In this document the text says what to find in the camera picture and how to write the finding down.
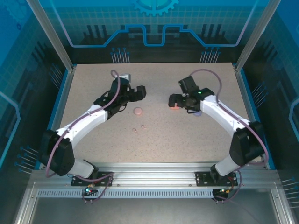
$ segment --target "small pink disc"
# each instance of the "small pink disc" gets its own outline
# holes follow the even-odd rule
[[[140,107],[137,107],[134,109],[134,114],[135,115],[141,115],[142,114],[142,109]]]

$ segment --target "enclosure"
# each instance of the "enclosure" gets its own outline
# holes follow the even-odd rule
[[[297,0],[0,0],[0,222],[297,223],[298,8]],[[223,187],[198,186],[196,172],[229,154],[231,136],[205,113],[168,106],[197,69],[216,72],[221,102],[263,125],[269,161],[255,158],[261,166],[244,166],[242,180],[237,173],[230,203],[213,201]],[[46,178],[37,155],[47,129],[109,90],[110,70],[147,95],[74,149],[114,172],[91,205],[72,176]],[[219,89],[208,71],[193,77]]]

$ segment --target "gear logo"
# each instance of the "gear logo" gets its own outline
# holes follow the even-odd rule
[[[2,4],[17,23],[20,23],[26,17],[26,0],[2,0]]]
[[[148,15],[162,16],[168,13],[169,9],[174,9],[174,4],[178,4],[178,0],[133,0],[135,9],[139,9],[140,13]]]

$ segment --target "metal base plate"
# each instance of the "metal base plate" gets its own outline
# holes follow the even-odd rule
[[[84,189],[39,189],[38,198],[81,198]],[[103,189],[86,198],[98,197]],[[103,198],[212,198],[212,189],[111,189]]]
[[[238,186],[238,181],[235,173],[228,174],[227,177],[221,179],[218,184],[214,183],[211,178],[210,172],[195,172],[195,177],[197,187],[230,187],[232,186],[232,182],[227,177],[231,177],[232,179],[235,178],[235,180],[233,181],[233,185],[234,187]]]
[[[97,178],[100,178],[102,176],[105,176],[107,174],[110,174],[111,172],[98,172],[98,176]],[[108,183],[109,178],[105,178],[104,180],[101,180],[100,182],[95,183],[95,187],[105,187]],[[79,178],[77,178],[76,176],[73,176],[73,178],[71,179],[71,186],[73,187],[86,187],[88,184],[90,184],[91,182],[87,182],[87,181],[83,181]]]

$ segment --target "pink object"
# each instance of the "pink object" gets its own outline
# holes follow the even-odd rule
[[[177,103],[175,103],[175,104],[174,104],[174,107],[171,107],[170,109],[172,109],[172,110],[179,110],[179,109],[180,109],[180,107],[179,107],[179,106],[177,106]]]
[[[142,109],[140,107],[137,107],[134,109],[134,114],[135,115],[141,115],[142,114]]]

